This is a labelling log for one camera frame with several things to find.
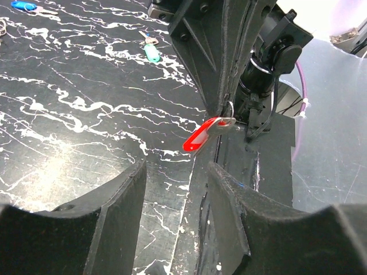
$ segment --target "teal key tag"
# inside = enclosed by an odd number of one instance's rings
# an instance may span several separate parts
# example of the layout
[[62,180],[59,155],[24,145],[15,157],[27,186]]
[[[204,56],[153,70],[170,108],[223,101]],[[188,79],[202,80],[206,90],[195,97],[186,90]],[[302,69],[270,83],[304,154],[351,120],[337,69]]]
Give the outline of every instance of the teal key tag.
[[159,51],[153,44],[147,44],[144,46],[145,54],[150,62],[157,63],[160,61]]

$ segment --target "purple cable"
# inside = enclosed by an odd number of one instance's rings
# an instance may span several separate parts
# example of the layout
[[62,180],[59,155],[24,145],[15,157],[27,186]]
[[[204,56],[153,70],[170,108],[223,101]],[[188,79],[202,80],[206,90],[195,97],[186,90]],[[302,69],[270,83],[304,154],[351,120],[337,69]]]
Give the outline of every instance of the purple cable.
[[[300,65],[300,63],[297,61],[296,62],[296,67],[299,73],[299,77],[300,77],[300,82],[302,84],[302,98],[303,99],[308,99],[307,97],[307,88],[306,88],[306,80],[304,79],[304,73],[302,70],[302,67]],[[300,106],[300,113],[304,112],[304,110],[306,110],[307,104],[306,102],[302,102],[301,106]],[[303,117],[300,118],[300,121],[298,123],[298,132],[297,132],[297,139],[296,139],[296,147],[294,149],[294,152],[292,154],[292,162],[296,159],[298,152],[299,152],[299,146],[301,143],[301,132],[302,132],[302,124],[303,124]]]
[[[298,73],[299,73],[300,83],[302,85],[302,98],[303,99],[308,99],[306,80],[304,79],[304,73],[303,73],[302,67],[301,67],[301,65],[298,61],[296,62],[296,67],[297,67],[297,70],[298,70]],[[302,102],[302,104],[300,105],[300,112],[304,112],[304,110],[306,110],[306,107],[307,107],[306,102]]]

